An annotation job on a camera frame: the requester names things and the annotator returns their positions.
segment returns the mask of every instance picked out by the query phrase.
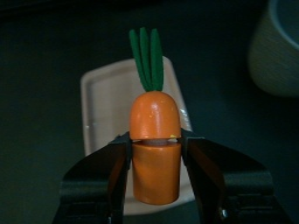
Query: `white cup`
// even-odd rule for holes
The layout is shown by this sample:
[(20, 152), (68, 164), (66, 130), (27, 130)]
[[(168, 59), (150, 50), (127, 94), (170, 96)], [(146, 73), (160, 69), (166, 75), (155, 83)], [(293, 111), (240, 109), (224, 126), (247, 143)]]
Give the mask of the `white cup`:
[(270, 0), (250, 47), (248, 69), (271, 95), (299, 97), (299, 0)]

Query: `carrot leaf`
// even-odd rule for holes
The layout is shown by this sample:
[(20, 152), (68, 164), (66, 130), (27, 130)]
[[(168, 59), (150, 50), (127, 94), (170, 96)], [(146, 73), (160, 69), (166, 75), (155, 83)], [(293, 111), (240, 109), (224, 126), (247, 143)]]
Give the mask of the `carrot leaf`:
[(135, 30), (130, 32), (136, 70), (144, 91), (163, 91), (164, 60), (162, 43), (156, 29), (151, 31), (151, 41), (148, 39), (144, 27), (140, 29), (140, 37), (138, 37)]

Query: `white plate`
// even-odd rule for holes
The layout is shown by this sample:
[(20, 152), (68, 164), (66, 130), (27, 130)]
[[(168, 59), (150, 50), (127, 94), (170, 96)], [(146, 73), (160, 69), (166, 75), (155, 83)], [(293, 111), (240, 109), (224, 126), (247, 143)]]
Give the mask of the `white plate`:
[[(182, 127), (192, 130), (172, 63), (163, 58), (163, 91), (176, 101)], [(86, 155), (100, 149), (128, 131), (128, 115), (135, 98), (144, 92), (134, 59), (119, 61), (84, 74), (80, 81)], [(128, 172), (126, 214), (150, 214), (194, 200), (186, 167), (182, 164), (180, 198), (170, 205), (150, 206), (135, 200), (132, 171)]]

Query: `toy carrot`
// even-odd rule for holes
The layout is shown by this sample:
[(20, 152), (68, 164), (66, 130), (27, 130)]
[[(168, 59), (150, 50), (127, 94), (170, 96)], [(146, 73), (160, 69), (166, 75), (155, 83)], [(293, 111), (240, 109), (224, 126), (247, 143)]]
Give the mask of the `toy carrot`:
[(180, 189), (180, 117), (174, 98), (162, 92), (164, 85), (163, 52), (158, 30), (130, 32), (136, 69), (144, 93), (135, 99), (130, 116), (134, 140), (135, 198), (152, 205), (176, 201)]

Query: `orange carrot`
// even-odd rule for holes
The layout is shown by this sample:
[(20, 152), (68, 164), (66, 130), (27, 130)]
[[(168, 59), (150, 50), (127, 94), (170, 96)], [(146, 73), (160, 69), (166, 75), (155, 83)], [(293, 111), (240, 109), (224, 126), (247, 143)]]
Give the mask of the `orange carrot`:
[(142, 202), (163, 205), (179, 197), (182, 146), (168, 140), (182, 136), (180, 117), (174, 98), (162, 92), (164, 68), (158, 31), (152, 30), (151, 45), (144, 28), (140, 45), (135, 31), (130, 38), (146, 91), (135, 99), (130, 116), (134, 192)]

